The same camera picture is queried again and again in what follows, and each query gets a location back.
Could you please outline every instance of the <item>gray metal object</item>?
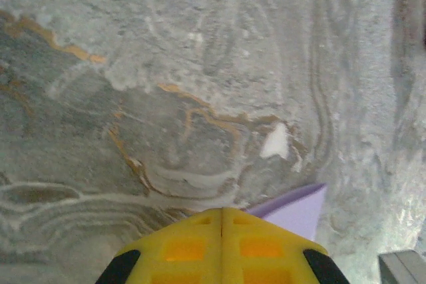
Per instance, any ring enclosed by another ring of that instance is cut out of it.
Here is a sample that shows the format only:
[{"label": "gray metal object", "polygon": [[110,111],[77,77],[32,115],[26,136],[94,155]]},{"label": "gray metal object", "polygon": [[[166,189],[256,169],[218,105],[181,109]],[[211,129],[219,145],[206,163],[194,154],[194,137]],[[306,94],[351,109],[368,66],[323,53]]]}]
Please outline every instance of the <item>gray metal object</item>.
[{"label": "gray metal object", "polygon": [[426,263],[413,250],[379,255],[382,284],[425,284]]}]

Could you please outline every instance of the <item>gray marble surface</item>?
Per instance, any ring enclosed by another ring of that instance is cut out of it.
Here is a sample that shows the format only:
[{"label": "gray marble surface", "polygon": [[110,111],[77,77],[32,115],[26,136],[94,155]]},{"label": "gray marble surface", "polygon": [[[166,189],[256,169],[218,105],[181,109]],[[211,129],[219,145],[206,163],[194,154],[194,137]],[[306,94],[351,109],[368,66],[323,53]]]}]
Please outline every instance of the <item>gray marble surface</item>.
[{"label": "gray marble surface", "polygon": [[423,227],[421,228],[419,237],[417,238],[415,250],[422,256],[426,263],[426,220],[423,222]]},{"label": "gray marble surface", "polygon": [[312,182],[317,241],[378,283],[426,216],[425,4],[0,0],[0,283],[94,282],[132,239]]}]

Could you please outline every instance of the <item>yellow plastic casing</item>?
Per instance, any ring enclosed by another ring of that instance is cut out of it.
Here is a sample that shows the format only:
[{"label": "yellow plastic casing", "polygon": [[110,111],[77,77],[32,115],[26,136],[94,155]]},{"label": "yellow plastic casing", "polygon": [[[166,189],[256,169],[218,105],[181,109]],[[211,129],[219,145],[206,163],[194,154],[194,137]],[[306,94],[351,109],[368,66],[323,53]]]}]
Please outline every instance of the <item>yellow plastic casing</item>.
[{"label": "yellow plastic casing", "polygon": [[320,245],[243,211],[206,210],[120,250],[141,256],[126,284],[318,284],[305,249]]}]

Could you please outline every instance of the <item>black rubber corner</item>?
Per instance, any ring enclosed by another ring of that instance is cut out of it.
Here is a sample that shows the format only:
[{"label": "black rubber corner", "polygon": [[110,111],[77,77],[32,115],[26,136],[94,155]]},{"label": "black rubber corner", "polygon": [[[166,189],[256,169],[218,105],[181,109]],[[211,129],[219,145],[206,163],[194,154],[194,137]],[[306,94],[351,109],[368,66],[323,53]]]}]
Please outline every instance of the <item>black rubber corner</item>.
[{"label": "black rubber corner", "polygon": [[350,284],[330,256],[314,249],[304,250],[304,255],[319,284]]},{"label": "black rubber corner", "polygon": [[136,249],[114,257],[95,284],[125,284],[139,257]]}]

